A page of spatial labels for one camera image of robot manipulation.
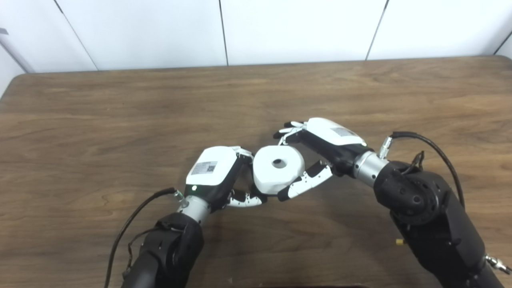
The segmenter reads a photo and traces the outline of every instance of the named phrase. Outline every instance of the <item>wood grain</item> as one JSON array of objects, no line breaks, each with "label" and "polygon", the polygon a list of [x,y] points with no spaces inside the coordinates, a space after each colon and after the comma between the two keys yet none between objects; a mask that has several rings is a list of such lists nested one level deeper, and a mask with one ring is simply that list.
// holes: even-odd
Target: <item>wood grain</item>
[{"label": "wood grain", "polygon": [[[463,57],[192,69],[26,74],[0,101],[0,287],[99,287],[112,242],[133,209],[184,187],[201,151],[274,144],[290,120],[321,116],[378,148],[393,130],[430,137],[461,176],[487,251],[512,264],[512,63]],[[450,179],[425,145],[390,157]],[[302,149],[307,163],[317,155]],[[239,188],[248,181],[237,183]],[[126,244],[176,209],[159,199]],[[348,177],[291,201],[228,208],[204,226],[189,288],[363,283],[439,287],[416,262],[373,192]],[[505,286],[512,277],[499,274]]]}]

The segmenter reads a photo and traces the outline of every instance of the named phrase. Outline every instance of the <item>white roll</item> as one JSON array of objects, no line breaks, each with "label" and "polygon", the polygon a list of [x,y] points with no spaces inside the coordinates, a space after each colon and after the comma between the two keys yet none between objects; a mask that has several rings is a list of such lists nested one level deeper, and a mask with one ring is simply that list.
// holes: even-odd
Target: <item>white roll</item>
[{"label": "white roll", "polygon": [[302,154],[290,146],[266,146],[254,157],[254,184],[261,193],[276,195],[304,172]]}]

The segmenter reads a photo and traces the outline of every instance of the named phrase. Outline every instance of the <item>label sticker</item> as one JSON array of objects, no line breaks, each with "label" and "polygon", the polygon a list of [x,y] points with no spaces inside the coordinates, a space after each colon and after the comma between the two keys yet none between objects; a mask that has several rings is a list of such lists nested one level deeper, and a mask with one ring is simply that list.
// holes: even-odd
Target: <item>label sticker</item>
[{"label": "label sticker", "polygon": [[212,174],[217,166],[217,161],[201,162],[197,163],[192,170],[192,175],[197,174]]},{"label": "label sticker", "polygon": [[354,132],[348,130],[347,128],[343,128],[343,127],[335,127],[335,128],[331,128],[331,130],[336,132],[336,134],[338,134],[341,137],[357,136],[357,134],[355,134]]}]

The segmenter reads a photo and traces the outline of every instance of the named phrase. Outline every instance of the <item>robotic hand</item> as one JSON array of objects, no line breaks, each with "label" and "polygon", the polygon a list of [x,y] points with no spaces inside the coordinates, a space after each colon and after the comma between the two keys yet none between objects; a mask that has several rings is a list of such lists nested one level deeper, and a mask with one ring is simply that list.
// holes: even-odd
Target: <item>robotic hand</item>
[{"label": "robotic hand", "polygon": [[147,233],[133,266],[130,248],[133,241],[129,244],[130,261],[123,273],[122,288],[185,287],[203,248],[201,225],[208,215],[227,205],[250,207],[266,201],[263,196],[233,189],[242,167],[251,167],[252,161],[252,153],[239,146],[204,150],[187,176],[184,196],[173,189],[180,200],[177,212],[136,236]]},{"label": "robotic hand", "polygon": [[280,138],[279,145],[300,142],[327,160],[327,162],[321,160],[316,162],[301,177],[279,191],[280,201],[296,197],[326,181],[332,175],[354,177],[353,167],[356,158],[365,153],[368,157],[372,151],[357,134],[323,118],[312,118],[307,122],[285,123],[285,128],[275,133],[274,138]]},{"label": "robotic hand", "polygon": [[[386,159],[393,139],[400,137],[423,140],[438,152],[452,172],[459,200],[440,175],[423,170],[423,152],[412,164]],[[280,145],[300,142],[327,160],[326,164],[317,162],[279,191],[279,200],[293,198],[332,175],[361,180],[373,188],[377,201],[390,209],[393,222],[419,263],[444,288],[503,288],[490,268],[507,274],[511,270],[486,255],[484,243],[464,211],[455,169],[432,141],[412,132],[394,132],[377,154],[354,132],[323,118],[285,123],[274,138],[280,138]]]}]

